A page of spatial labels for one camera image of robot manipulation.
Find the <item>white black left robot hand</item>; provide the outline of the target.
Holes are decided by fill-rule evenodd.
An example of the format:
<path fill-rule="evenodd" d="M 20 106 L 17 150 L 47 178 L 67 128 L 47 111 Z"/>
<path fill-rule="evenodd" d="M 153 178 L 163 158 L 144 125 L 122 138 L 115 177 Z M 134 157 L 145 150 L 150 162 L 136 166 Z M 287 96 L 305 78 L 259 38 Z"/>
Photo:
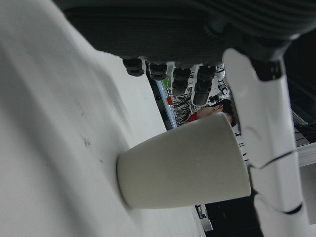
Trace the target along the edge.
<path fill-rule="evenodd" d="M 119 56 L 132 76 L 179 66 L 183 92 L 193 65 L 225 63 L 251 163 L 266 237 L 308 237 L 283 55 L 316 27 L 313 0 L 58 0 L 95 48 Z"/>

